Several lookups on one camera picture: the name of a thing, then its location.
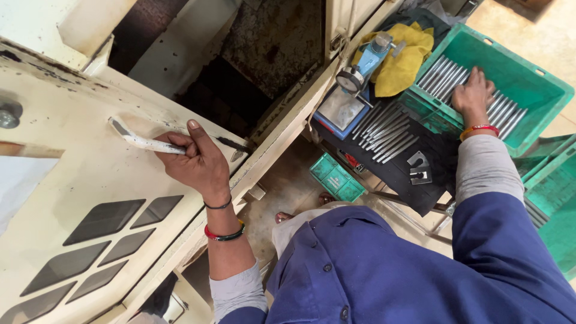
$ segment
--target green crate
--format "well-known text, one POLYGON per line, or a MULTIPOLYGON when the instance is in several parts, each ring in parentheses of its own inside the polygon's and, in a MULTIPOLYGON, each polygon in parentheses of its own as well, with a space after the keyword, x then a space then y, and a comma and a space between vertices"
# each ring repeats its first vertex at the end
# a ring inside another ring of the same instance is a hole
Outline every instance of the green crate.
MULTIPOLYGON (((427 59, 416 76, 420 80, 442 55, 471 70, 480 66, 496 88, 528 112, 504 143, 511 157, 526 153, 538 136, 574 96, 574 88, 544 69, 526 61, 487 36, 456 24, 427 59)), ((458 137, 462 116, 414 83, 400 97, 418 114, 420 123, 435 133, 458 137)))
POLYGON ((365 189, 328 153, 310 167, 310 174, 337 200, 354 202, 365 189))
POLYGON ((538 234, 567 280, 576 277, 576 134, 540 138, 530 153, 514 159, 524 197, 550 221, 538 234))

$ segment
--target machine door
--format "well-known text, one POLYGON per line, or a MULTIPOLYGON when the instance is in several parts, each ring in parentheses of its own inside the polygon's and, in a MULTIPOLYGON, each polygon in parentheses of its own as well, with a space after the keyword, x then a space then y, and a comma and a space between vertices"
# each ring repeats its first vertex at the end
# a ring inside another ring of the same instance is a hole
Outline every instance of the machine door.
MULTIPOLYGON (((0 39, 0 324, 87 323, 123 308, 202 210, 195 190, 108 118, 145 138, 187 133, 195 118, 214 138, 245 141, 166 102, 155 106, 0 39)), ((215 142, 231 171, 246 158, 215 142)))
POLYGON ((326 0, 326 26, 325 26, 325 55, 330 62, 338 53, 337 49, 342 40, 338 27, 348 29, 350 18, 352 23, 352 36, 364 26, 372 15, 382 6, 399 8, 404 0, 326 0), (355 3, 355 13, 351 14, 355 3))

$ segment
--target bangle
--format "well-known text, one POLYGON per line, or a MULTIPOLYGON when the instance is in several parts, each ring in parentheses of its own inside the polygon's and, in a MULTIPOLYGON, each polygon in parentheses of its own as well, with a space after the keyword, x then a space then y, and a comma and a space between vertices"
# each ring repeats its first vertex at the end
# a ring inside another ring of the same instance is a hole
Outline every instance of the bangle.
POLYGON ((210 209, 224 209, 226 207, 228 207, 228 205, 230 205, 230 203, 232 202, 232 195, 230 195, 230 200, 228 200, 227 203, 225 203, 224 205, 220 206, 220 207, 211 207, 206 205, 206 202, 204 201, 204 206, 206 206, 206 208, 210 208, 210 209))
POLYGON ((244 233, 244 230, 246 229, 246 225, 244 224, 243 221, 238 220, 240 222, 240 230, 234 234, 230 234, 230 235, 215 235, 210 233, 210 230, 208 229, 208 224, 206 224, 206 226, 204 227, 204 234, 206 234, 206 236, 211 239, 211 240, 215 240, 215 241, 220 241, 220 242, 224 242, 224 241, 230 241, 233 239, 237 239, 240 237, 240 235, 242 235, 242 233, 244 233))
POLYGON ((462 142, 464 141, 464 136, 466 136, 466 134, 470 133, 470 132, 473 131, 473 130, 479 130, 479 129, 489 129, 489 130, 492 130, 492 131, 494 131, 494 132, 496 133, 496 137, 498 137, 498 136, 500 135, 500 131, 499 131, 496 127, 494 127, 494 126, 492 126, 492 125, 476 125, 476 126, 472 126, 472 127, 469 127, 469 128, 467 128, 467 129, 465 129, 465 130, 462 132, 462 134, 460 134, 460 141, 462 141, 462 142))

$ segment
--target white paper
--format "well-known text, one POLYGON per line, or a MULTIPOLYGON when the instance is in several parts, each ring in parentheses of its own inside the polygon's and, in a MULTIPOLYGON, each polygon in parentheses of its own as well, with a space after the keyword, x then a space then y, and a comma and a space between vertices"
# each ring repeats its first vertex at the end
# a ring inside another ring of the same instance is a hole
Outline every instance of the white paper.
POLYGON ((58 160, 0 156, 0 235, 58 160))

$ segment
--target yellow rag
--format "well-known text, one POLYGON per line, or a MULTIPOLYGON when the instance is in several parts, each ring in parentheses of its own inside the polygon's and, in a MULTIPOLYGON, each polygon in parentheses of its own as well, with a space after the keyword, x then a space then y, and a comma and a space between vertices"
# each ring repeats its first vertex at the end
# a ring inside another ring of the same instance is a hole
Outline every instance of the yellow rag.
MULTIPOLYGON (((390 53, 372 74, 370 80, 375 83, 377 97, 391 97, 408 89, 416 80, 416 74, 424 60, 432 54, 434 45, 434 29, 423 31, 417 22, 410 26, 396 24, 388 33, 394 37, 395 44, 405 40, 406 47, 396 58, 390 55, 394 51, 390 49, 390 53)), ((367 34, 362 38, 361 44, 370 42, 375 36, 375 32, 367 34)), ((356 51, 352 63, 357 64, 361 56, 362 52, 356 51)))

